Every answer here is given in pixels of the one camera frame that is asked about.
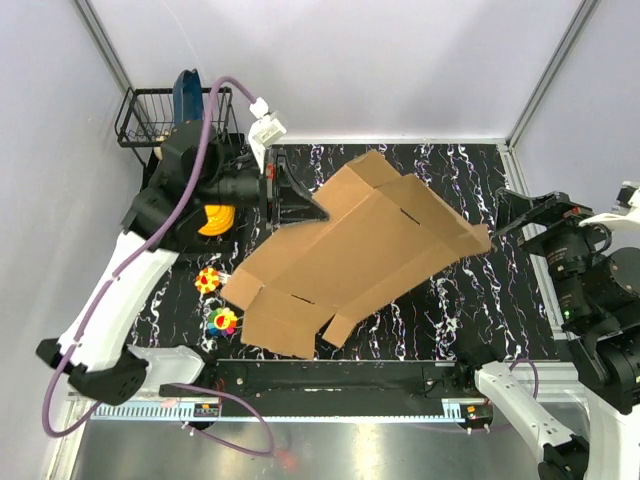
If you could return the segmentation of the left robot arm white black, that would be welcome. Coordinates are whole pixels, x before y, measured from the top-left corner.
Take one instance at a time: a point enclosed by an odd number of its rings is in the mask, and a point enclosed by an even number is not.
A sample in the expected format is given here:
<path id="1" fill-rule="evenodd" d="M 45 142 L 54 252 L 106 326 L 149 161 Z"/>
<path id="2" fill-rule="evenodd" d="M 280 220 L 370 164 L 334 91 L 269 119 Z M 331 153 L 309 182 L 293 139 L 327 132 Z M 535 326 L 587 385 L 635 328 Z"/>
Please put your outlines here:
<path id="1" fill-rule="evenodd" d="M 111 259 L 73 324 L 44 339 L 37 356 L 78 393 L 121 405 L 139 390 L 181 383 L 196 396 L 215 386 L 216 372 L 191 346 L 136 349 L 126 338 L 147 297 L 178 257 L 208 247 L 205 208 L 256 208 L 270 226 L 328 220 L 328 212 L 274 149 L 286 129 L 273 114 L 241 139 L 202 120 L 177 124 L 159 145 L 161 158 L 123 220 Z"/>

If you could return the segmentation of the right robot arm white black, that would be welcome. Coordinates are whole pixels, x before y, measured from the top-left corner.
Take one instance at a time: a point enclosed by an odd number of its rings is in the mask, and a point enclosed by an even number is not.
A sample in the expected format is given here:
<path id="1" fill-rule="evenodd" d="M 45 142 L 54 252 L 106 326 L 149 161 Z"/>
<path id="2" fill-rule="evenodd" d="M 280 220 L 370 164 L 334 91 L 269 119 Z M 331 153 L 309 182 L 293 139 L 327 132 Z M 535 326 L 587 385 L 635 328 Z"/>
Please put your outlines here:
<path id="1" fill-rule="evenodd" d="M 622 184 L 612 213 L 595 213 L 562 192 L 528 197 L 499 189 L 495 233 L 534 224 L 520 242 L 545 259 L 567 348 L 584 387 L 589 435 L 551 416 L 487 346 L 459 354 L 453 382 L 497 406 L 534 454 L 541 479 L 639 476 L 639 250 L 610 248 L 614 232 L 639 226 L 639 185 Z"/>

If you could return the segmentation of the brown cardboard box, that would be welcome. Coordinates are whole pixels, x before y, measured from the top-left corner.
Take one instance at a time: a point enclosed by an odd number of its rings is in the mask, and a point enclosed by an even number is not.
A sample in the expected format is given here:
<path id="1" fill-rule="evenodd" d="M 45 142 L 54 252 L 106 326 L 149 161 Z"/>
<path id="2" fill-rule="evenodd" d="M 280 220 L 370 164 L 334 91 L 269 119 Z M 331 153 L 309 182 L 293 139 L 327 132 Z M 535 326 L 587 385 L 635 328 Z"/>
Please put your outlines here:
<path id="1" fill-rule="evenodd" d="M 244 313 L 245 345 L 303 359 L 318 338 L 341 347 L 362 320 L 491 248 L 486 225 L 469 223 L 376 151 L 346 163 L 313 198 L 328 220 L 270 234 L 220 292 Z"/>

